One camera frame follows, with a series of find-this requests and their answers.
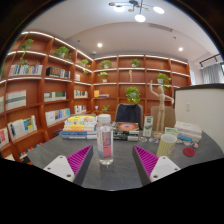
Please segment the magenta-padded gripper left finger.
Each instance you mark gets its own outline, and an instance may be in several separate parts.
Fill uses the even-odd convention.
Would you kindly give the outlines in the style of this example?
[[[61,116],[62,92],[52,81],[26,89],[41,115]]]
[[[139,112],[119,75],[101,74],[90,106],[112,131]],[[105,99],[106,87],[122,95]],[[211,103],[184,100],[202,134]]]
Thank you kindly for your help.
[[[69,156],[59,155],[44,170],[81,186],[92,156],[93,146],[89,145]]]

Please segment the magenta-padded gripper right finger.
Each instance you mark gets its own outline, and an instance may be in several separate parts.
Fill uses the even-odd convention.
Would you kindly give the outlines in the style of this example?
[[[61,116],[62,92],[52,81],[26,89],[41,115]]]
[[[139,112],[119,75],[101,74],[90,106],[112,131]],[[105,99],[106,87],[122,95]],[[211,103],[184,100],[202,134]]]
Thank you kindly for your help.
[[[180,170],[167,156],[157,157],[137,145],[133,146],[132,155],[143,186]]]

